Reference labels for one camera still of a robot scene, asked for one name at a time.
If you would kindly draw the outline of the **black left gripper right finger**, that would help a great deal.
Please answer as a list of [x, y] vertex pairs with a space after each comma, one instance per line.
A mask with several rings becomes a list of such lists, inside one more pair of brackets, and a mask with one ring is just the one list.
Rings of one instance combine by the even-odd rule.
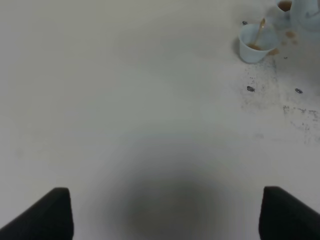
[[278, 186], [266, 186], [260, 209], [261, 240], [318, 240], [320, 214]]

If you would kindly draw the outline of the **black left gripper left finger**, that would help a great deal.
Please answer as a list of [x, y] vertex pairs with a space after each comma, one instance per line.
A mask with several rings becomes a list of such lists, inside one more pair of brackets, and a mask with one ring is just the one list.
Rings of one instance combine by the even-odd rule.
[[56, 187], [0, 229], [2, 240], [71, 240], [74, 221], [70, 191]]

